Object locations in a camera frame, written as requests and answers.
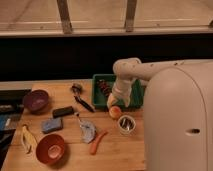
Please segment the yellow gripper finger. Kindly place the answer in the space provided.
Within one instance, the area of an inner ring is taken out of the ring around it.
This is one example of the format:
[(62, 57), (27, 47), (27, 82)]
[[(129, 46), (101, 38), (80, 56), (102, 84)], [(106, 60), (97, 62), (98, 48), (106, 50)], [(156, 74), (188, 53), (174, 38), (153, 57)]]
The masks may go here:
[(118, 99), (113, 94), (110, 94), (107, 100), (107, 108), (110, 109), (117, 101)]

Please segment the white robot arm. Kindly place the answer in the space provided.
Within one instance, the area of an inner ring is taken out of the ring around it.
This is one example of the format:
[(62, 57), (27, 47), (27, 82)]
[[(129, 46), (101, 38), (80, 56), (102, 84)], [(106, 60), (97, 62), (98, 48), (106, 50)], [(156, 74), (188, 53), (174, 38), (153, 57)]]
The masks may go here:
[(213, 171), (213, 59), (113, 64), (116, 81), (107, 105), (130, 103), (132, 84), (143, 98), (147, 171)]

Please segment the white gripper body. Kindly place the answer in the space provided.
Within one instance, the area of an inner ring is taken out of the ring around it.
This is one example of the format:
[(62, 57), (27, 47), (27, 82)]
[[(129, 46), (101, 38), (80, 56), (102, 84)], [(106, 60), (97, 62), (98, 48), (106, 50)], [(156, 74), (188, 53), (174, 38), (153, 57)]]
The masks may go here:
[(116, 101), (122, 100), (124, 105), (128, 107), (130, 105), (130, 96), (132, 91), (131, 80), (117, 79), (112, 88), (112, 95)]

